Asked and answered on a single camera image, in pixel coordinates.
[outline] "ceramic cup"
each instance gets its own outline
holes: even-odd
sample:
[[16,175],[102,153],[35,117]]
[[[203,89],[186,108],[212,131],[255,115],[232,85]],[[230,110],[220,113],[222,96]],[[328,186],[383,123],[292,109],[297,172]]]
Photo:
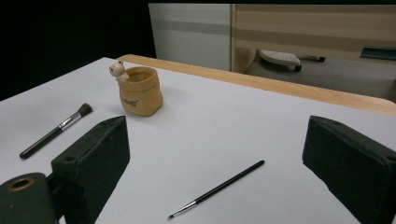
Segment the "ceramic cup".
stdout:
[[118,79],[122,107],[129,113],[151,116],[163,105],[163,94],[157,70],[132,67],[125,70],[127,78]]

